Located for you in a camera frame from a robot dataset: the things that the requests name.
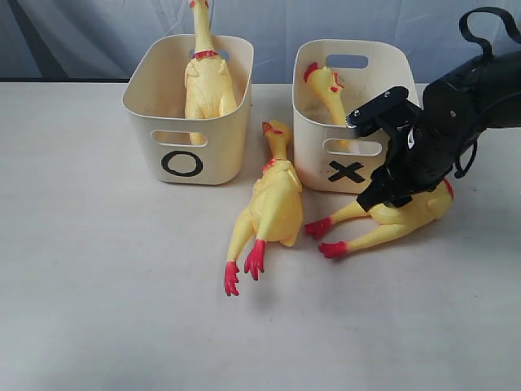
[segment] yellow rubber chicken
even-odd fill
[[[326,106],[331,115],[333,125],[345,127],[346,113],[342,104],[342,91],[344,86],[339,83],[339,74],[329,67],[318,67],[318,63],[312,63],[304,73],[304,82],[309,86],[314,95]],[[337,141],[338,145],[349,152],[354,144],[347,140]]]
[[[321,243],[318,246],[318,250],[326,258],[342,257],[348,253],[399,239],[434,220],[441,219],[449,210],[453,197],[453,189],[449,181],[444,179],[433,192],[413,195],[413,200],[401,208],[378,204],[367,213],[356,201],[353,201],[322,220],[306,224],[305,231],[308,235],[319,239],[339,222],[356,217],[372,217],[380,224],[369,234],[355,240]]]
[[[212,43],[208,19],[208,2],[190,1],[194,12],[195,49],[185,70],[185,118],[207,119],[225,116],[237,108],[233,83],[226,60]],[[191,133],[194,145],[204,143],[200,133]]]
[[[273,158],[263,168],[262,178],[253,187],[249,205],[235,223],[225,268],[224,285],[228,296],[239,294],[235,286],[239,282],[237,259],[254,233],[255,245],[244,263],[244,273],[251,271],[253,279],[258,280],[259,271],[264,272],[266,242],[280,242],[291,247],[302,227],[302,185],[286,151],[292,138],[291,128],[272,120],[264,122],[262,130]]]

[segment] white table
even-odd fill
[[[124,88],[0,84],[0,390],[519,389],[521,131],[481,137],[444,220],[337,264],[303,235],[271,245],[258,282],[249,244],[227,297],[261,122],[292,123],[291,87],[254,86],[247,159],[221,187],[150,175]],[[306,222],[352,199],[303,198]]]

